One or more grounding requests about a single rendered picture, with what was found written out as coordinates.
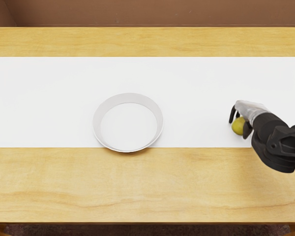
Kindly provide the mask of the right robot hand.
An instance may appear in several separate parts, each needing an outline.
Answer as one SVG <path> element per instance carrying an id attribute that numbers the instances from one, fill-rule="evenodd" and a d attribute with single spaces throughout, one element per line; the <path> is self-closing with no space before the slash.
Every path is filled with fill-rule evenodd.
<path id="1" fill-rule="evenodd" d="M 243 139 L 247 139 L 253 131 L 253 123 L 255 119 L 261 114 L 268 113 L 271 114 L 270 110 L 266 108 L 263 104 L 245 100 L 238 100 L 231 109 L 229 123 L 233 123 L 234 117 L 236 117 L 236 119 L 242 117 L 244 122 L 242 124 L 241 136 L 243 137 Z"/>

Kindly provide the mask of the yellow-green round fruit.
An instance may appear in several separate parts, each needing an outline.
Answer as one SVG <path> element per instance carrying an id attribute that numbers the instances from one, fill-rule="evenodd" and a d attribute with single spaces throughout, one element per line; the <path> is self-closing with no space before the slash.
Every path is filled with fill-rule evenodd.
<path id="1" fill-rule="evenodd" d="M 243 117 L 236 118 L 232 123 L 232 131 L 236 133 L 237 135 L 242 136 L 243 135 L 243 127 L 245 124 L 245 119 Z"/>

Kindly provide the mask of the white round plate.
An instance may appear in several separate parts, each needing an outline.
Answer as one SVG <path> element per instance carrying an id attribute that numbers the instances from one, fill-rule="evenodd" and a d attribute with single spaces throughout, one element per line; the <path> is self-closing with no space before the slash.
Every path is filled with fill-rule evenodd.
<path id="1" fill-rule="evenodd" d="M 101 103 L 93 116 L 98 142 L 113 151 L 137 152 L 160 137 L 164 118 L 159 106 L 147 96 L 123 93 Z"/>

